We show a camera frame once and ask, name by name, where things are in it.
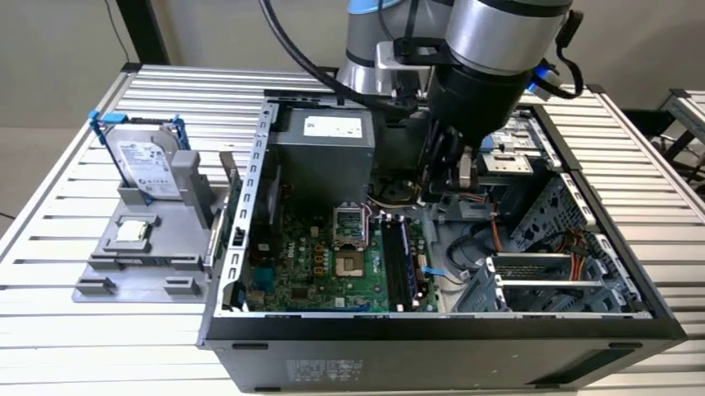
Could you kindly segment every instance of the open computer tower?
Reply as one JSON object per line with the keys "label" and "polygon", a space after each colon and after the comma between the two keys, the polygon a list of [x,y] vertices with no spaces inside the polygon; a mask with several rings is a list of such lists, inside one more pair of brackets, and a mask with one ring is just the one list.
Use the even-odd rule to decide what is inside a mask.
{"label": "open computer tower", "polygon": [[684,339],[544,108],[435,203],[427,122],[266,92],[199,335],[242,391],[574,389]]}

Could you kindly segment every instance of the ram slot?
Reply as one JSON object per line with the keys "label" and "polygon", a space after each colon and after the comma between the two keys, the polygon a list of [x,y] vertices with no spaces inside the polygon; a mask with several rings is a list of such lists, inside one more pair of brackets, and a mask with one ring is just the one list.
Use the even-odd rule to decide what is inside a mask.
{"label": "ram slot", "polygon": [[389,308],[409,311],[417,296],[417,277],[403,218],[386,217],[382,221],[382,251],[387,272]]}

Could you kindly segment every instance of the motherboard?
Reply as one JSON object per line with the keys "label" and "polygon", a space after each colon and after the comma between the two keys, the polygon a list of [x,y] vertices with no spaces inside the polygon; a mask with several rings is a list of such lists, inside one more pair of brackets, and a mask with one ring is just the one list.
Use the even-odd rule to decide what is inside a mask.
{"label": "motherboard", "polygon": [[268,312],[437,312],[433,279],[421,271],[427,257],[421,225],[367,207],[343,205],[330,218],[286,215],[279,251],[250,258],[248,306]]}

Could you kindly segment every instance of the gray floor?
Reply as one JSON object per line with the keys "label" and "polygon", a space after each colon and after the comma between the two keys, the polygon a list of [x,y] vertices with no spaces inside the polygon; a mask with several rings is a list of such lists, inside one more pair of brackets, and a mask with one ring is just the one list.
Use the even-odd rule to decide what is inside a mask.
{"label": "gray floor", "polygon": [[[78,131],[0,127],[0,212],[20,213]],[[0,217],[0,235],[11,224]]]}

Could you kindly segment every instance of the power supply label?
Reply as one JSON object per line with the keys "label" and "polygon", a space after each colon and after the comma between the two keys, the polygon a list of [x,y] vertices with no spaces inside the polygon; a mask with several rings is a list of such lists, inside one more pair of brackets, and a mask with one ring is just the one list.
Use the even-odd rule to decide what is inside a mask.
{"label": "power supply label", "polygon": [[349,117],[306,117],[305,136],[362,138],[362,119]]}
{"label": "power supply label", "polygon": [[156,199],[179,199],[179,188],[162,147],[144,142],[119,142],[118,147],[136,188]]}

